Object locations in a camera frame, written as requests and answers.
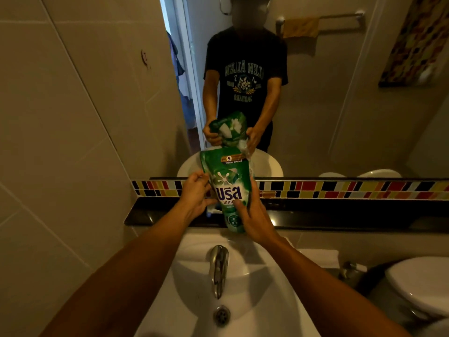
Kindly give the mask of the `person's right hand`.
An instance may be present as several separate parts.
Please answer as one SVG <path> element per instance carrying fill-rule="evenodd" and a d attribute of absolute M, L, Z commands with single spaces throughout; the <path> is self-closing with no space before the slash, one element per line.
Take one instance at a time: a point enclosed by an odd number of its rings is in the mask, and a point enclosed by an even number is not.
<path fill-rule="evenodd" d="M 276 232 L 265 206 L 260 199 L 260 190 L 256 181 L 250 176 L 251 194 L 246 206 L 250 219 L 242 222 L 247 235 L 257 244 L 266 248 L 281 238 Z"/>

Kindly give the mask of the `person's left hand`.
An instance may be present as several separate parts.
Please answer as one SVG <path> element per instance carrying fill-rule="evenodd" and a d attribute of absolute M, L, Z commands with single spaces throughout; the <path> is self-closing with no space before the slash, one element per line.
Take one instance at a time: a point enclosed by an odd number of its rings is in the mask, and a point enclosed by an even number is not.
<path fill-rule="evenodd" d="M 182 194 L 177 207 L 180 208 L 184 222 L 189 225 L 195 218 L 201 215 L 208 206 L 217 204 L 216 198 L 207 198 L 211 186 L 208 183 L 203 185 L 200 182 L 192 180 L 192 174 L 189 175 L 183 184 Z"/>

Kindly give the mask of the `green detergent refill pouch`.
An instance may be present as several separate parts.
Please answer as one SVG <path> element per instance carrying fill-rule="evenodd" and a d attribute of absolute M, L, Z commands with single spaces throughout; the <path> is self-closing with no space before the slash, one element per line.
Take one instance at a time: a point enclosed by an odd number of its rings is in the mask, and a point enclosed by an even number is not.
<path fill-rule="evenodd" d="M 245 231 L 234 206 L 238 199 L 247 206 L 252 191 L 250 164 L 238 147 L 221 147 L 199 153 L 203 171 L 209 175 L 211 189 L 221 206 L 225 224 L 231 232 Z"/>

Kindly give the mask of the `person's left forearm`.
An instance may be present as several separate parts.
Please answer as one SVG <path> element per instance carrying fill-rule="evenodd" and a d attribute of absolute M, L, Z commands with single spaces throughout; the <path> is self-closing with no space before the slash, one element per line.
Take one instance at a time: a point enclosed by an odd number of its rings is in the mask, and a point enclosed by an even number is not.
<path fill-rule="evenodd" d="M 96 270 L 39 337 L 133 337 L 198 214 L 178 202 L 160 221 Z"/>

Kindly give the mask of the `person's right forearm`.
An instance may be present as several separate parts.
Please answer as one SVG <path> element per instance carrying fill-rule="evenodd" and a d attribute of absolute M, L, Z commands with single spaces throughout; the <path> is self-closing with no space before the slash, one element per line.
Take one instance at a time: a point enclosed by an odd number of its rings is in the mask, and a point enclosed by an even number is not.
<path fill-rule="evenodd" d="M 357 291 L 331 276 L 279 235 L 261 241 L 321 337 L 412 337 Z"/>

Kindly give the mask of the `chrome faucet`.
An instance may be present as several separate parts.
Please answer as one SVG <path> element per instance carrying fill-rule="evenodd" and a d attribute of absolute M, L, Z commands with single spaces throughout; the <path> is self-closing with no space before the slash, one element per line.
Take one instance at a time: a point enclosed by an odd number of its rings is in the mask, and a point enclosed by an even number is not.
<path fill-rule="evenodd" d="M 209 275 L 211 278 L 212 292 L 216 299 L 220 299 L 224 292 L 228 258 L 228 249 L 222 245 L 216 245 L 210 251 Z"/>

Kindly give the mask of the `white ceramic sink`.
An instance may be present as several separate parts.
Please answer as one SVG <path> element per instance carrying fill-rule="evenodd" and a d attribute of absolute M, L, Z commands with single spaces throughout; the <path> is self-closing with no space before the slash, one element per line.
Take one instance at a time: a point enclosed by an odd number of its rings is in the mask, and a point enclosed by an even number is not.
<path fill-rule="evenodd" d="M 228 249 L 225 288 L 216 299 L 210 251 Z M 225 305 L 230 322 L 218 328 L 214 310 Z M 260 245 L 244 234 L 189 229 L 165 281 L 135 337 L 321 337 L 289 281 Z"/>

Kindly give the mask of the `black stone ledge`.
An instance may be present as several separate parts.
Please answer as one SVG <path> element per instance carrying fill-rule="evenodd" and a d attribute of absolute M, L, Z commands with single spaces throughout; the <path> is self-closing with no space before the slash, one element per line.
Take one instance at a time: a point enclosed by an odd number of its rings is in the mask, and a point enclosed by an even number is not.
<path fill-rule="evenodd" d="M 126 226 L 152 226 L 178 198 L 138 198 Z M 262 199 L 277 229 L 449 234 L 449 201 L 393 199 Z M 201 214 L 190 225 L 227 228 L 222 214 Z"/>

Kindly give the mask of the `chrome sink drain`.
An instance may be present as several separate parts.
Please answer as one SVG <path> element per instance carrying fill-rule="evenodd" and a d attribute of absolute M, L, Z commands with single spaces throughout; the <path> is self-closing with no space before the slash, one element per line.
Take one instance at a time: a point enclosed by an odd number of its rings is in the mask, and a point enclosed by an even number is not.
<path fill-rule="evenodd" d="M 212 317 L 216 327 L 223 328 L 230 322 L 231 312 L 225 305 L 221 305 L 214 310 Z"/>

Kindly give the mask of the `chrome water valve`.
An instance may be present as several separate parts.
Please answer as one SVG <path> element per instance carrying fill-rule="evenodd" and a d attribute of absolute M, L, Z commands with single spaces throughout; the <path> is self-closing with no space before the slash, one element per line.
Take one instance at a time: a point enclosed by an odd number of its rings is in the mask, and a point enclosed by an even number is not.
<path fill-rule="evenodd" d="M 358 281 L 367 271 L 367 266 L 346 261 L 340 266 L 339 279 L 342 281 Z"/>

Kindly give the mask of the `yellow hanging towel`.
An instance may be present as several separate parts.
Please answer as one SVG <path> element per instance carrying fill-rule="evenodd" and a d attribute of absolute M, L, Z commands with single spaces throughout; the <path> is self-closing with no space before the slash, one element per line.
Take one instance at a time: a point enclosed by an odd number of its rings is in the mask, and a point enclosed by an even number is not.
<path fill-rule="evenodd" d="M 284 21 L 282 37 L 289 38 L 317 38 L 319 33 L 319 17 L 287 19 Z"/>

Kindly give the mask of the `white toilet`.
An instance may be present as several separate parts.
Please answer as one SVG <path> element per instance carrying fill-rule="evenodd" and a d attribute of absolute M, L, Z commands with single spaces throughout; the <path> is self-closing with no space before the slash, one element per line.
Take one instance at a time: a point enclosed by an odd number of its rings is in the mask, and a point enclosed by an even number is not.
<path fill-rule="evenodd" d="M 413 337 L 449 337 L 449 257 L 397 262 L 367 298 Z"/>

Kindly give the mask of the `chrome towel bar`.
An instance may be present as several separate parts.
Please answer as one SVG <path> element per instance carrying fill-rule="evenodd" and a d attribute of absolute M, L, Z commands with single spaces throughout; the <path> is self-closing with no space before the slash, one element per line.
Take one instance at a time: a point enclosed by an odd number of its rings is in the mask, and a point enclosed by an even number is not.
<path fill-rule="evenodd" d="M 339 18 L 349 18 L 349 17 L 353 17 L 356 18 L 357 21 L 360 23 L 362 22 L 362 20 L 364 19 L 366 15 L 366 11 L 359 9 L 355 12 L 351 12 L 351 13 L 345 13 L 345 14 L 335 14 L 335 15 L 325 15 L 325 16 L 319 16 L 318 18 L 321 19 L 339 19 Z M 284 16 L 278 16 L 276 18 L 276 24 L 275 24 L 275 29 L 276 29 L 276 34 L 280 35 L 282 33 L 282 28 L 284 26 L 286 19 Z"/>

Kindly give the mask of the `wall mirror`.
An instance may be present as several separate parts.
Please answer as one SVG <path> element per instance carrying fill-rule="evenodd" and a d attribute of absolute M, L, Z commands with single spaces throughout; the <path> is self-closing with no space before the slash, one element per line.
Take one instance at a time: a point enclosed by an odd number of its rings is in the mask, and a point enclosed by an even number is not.
<path fill-rule="evenodd" d="M 164 0 L 200 111 L 192 154 L 221 144 L 208 124 L 241 111 L 248 149 L 284 176 L 391 169 L 449 178 L 449 0 Z M 321 19 L 284 39 L 285 19 Z"/>

